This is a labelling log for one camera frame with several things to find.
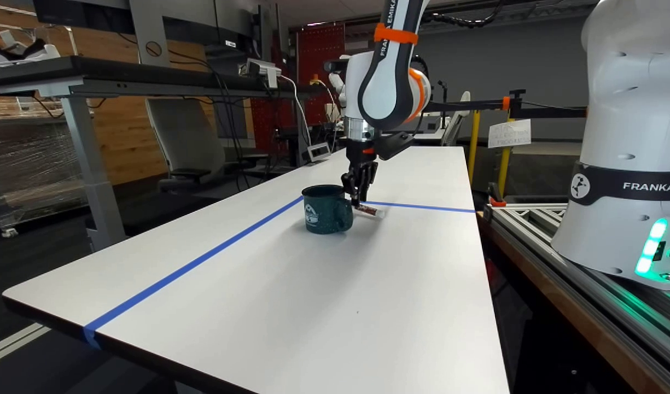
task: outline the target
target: ceiling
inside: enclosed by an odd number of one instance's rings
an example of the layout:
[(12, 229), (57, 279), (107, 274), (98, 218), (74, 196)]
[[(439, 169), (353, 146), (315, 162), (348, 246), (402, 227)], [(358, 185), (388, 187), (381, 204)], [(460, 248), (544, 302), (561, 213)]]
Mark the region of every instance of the ceiling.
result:
[[(384, 0), (276, 0), (289, 27), (330, 22), (382, 12)], [(430, 0), (429, 5), (458, 3), (460, 0)]]

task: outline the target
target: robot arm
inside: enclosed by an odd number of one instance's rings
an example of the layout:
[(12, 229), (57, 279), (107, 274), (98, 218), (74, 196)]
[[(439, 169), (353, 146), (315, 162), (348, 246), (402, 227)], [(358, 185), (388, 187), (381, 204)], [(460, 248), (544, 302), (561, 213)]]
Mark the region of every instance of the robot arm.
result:
[(342, 184), (355, 206), (366, 201), (377, 157), (390, 159), (413, 142), (405, 132), (381, 137), (381, 131), (413, 120), (429, 102), (432, 85), (422, 72), (410, 68), (427, 3), (386, 0), (374, 50), (354, 55), (348, 62), (344, 122), (349, 172), (342, 175)]

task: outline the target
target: yellow pole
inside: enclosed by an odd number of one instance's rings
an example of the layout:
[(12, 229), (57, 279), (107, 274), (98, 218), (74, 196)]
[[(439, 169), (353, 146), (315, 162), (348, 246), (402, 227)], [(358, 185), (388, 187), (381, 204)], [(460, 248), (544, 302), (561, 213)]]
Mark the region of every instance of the yellow pole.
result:
[(473, 112), (473, 127), (470, 129), (470, 147), (468, 149), (468, 181), (473, 186), (473, 168), (475, 167), (475, 151), (478, 148), (478, 129), (480, 128), (480, 111)]
[[(508, 118), (508, 122), (514, 122), (512, 118)], [(502, 159), (500, 159), (500, 175), (498, 177), (498, 189), (500, 189), (500, 197), (505, 197), (505, 182), (508, 180), (508, 167), (510, 166), (510, 152), (512, 147), (504, 147)]]

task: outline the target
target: blue tape line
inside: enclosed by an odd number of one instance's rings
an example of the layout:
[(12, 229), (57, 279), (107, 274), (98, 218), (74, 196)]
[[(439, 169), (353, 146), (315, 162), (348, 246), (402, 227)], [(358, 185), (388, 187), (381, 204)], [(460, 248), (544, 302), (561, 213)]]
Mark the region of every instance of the blue tape line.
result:
[(463, 210), (463, 209), (459, 209), (459, 208), (447, 208), (447, 207), (432, 207), (430, 205), (393, 204), (392, 202), (377, 202), (377, 201), (367, 201), (367, 202), (365, 202), (365, 204), (384, 205), (385, 207), (415, 208), (415, 209), (418, 209), (418, 210), (435, 210), (435, 211), (447, 211), (447, 212), (475, 213), (475, 210)]
[(271, 215), (265, 217), (264, 219), (260, 220), (259, 222), (256, 222), (252, 226), (246, 228), (245, 230), (239, 232), (236, 235), (233, 235), (231, 239), (228, 239), (227, 241), (223, 242), (222, 244), (218, 245), (217, 247), (214, 247), (213, 249), (209, 250), (208, 252), (205, 252), (202, 254), (200, 257), (197, 259), (193, 260), (192, 262), (188, 263), (187, 265), (181, 267), (180, 269), (177, 269), (177, 271), (172, 272), (171, 274), (167, 275), (166, 277), (163, 277), (163, 279), (158, 280), (153, 285), (150, 285), (147, 289), (141, 291), (138, 294), (135, 294), (135, 296), (129, 298), (119, 306), (115, 307), (114, 309), (111, 309), (110, 311), (106, 312), (102, 316), (98, 317), (94, 321), (90, 322), (89, 324), (85, 325), (83, 327), (83, 332), (84, 332), (84, 337), (87, 339), (87, 342), (93, 346), (96, 347), (97, 349), (100, 349), (98, 342), (96, 339), (94, 339), (94, 334), (95, 332), (100, 329), (103, 325), (107, 324), (110, 322), (112, 319), (115, 319), (118, 317), (120, 314), (123, 312), (126, 312), (128, 309), (131, 309), (133, 306), (139, 304), (139, 302), (143, 301), (144, 299), (152, 296), (152, 294), (157, 293), (160, 289), (163, 287), (169, 285), (170, 283), (174, 282), (175, 280), (179, 279), (182, 275), (186, 274), (187, 272), (191, 271), (192, 269), (200, 266), (203, 262), (206, 260), (210, 259), (211, 257), (214, 257), (216, 254), (219, 254), (221, 251), (227, 249), (228, 246), (235, 244), (238, 242), (238, 240), (242, 239), (245, 237), (245, 235), (250, 234), (251, 232), (259, 229), (263, 225), (265, 225), (267, 222), (270, 220), (274, 219), (275, 217), (279, 216), (280, 214), (286, 212), (289, 208), (293, 207), (293, 205), (298, 204), (301, 202), (303, 197), (298, 197), (297, 199), (293, 200), (292, 202), (289, 202), (285, 206), (279, 208), (275, 212), (273, 212)]

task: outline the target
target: plastic wrap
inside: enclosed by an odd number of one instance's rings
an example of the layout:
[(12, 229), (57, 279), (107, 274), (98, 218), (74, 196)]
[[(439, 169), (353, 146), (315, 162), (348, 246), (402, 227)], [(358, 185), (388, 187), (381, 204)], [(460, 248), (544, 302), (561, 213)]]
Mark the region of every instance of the plastic wrap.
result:
[[(59, 103), (45, 102), (53, 115)], [(65, 118), (33, 102), (0, 97), (0, 229), (86, 205)]]

